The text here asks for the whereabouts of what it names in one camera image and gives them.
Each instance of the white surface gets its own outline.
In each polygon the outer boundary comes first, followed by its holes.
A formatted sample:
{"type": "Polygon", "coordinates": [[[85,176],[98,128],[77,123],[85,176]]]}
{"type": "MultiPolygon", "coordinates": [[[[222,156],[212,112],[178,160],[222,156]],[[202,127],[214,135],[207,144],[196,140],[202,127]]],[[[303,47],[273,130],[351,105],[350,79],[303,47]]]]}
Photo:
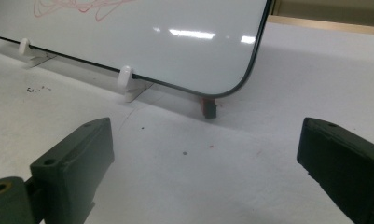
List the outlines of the white surface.
{"type": "Polygon", "coordinates": [[[28,38],[33,46],[117,69],[130,66],[143,77],[221,94],[246,73],[265,4],[0,0],[0,36],[28,38]]]}
{"type": "Polygon", "coordinates": [[[96,87],[117,74],[62,58],[25,70],[12,48],[0,48],[0,177],[27,179],[79,125],[112,120],[116,162],[87,224],[352,223],[296,156],[305,117],[374,143],[374,35],[269,24],[254,75],[211,121],[186,93],[154,85],[122,104],[96,87]]]}

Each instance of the whiteboard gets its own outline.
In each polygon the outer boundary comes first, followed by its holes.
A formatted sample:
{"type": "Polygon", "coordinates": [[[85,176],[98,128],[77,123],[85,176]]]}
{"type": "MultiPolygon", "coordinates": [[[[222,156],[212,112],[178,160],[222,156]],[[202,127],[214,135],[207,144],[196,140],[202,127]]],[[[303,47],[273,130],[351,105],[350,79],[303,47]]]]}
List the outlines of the whiteboard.
{"type": "Polygon", "coordinates": [[[0,0],[0,37],[223,96],[251,73],[270,0],[0,0]]]}

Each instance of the red scribble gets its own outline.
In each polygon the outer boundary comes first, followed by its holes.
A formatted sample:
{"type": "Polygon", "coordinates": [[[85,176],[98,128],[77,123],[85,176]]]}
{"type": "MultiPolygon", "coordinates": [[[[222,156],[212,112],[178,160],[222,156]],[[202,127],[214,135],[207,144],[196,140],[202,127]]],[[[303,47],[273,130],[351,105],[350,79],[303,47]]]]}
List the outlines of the red scribble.
{"type": "Polygon", "coordinates": [[[73,8],[85,13],[97,9],[96,20],[102,21],[120,5],[134,0],[35,0],[34,13],[37,18],[46,16],[61,8],[73,8]]]}

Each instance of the whiteboard support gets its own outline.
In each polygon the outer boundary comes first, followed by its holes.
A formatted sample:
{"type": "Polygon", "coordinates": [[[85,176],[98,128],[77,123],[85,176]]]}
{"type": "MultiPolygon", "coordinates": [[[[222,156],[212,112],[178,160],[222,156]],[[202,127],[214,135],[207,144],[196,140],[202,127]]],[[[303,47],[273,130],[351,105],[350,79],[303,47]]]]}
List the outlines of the whiteboard support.
{"type": "Polygon", "coordinates": [[[27,38],[23,38],[23,40],[19,44],[19,54],[23,56],[33,57],[29,60],[28,67],[36,67],[39,64],[56,57],[55,54],[47,53],[43,50],[31,49],[30,40],[27,38]]]}
{"type": "Polygon", "coordinates": [[[152,86],[152,82],[141,79],[134,79],[132,77],[132,69],[129,66],[124,66],[119,72],[118,87],[121,93],[125,96],[125,102],[132,102],[143,91],[152,86]]]}

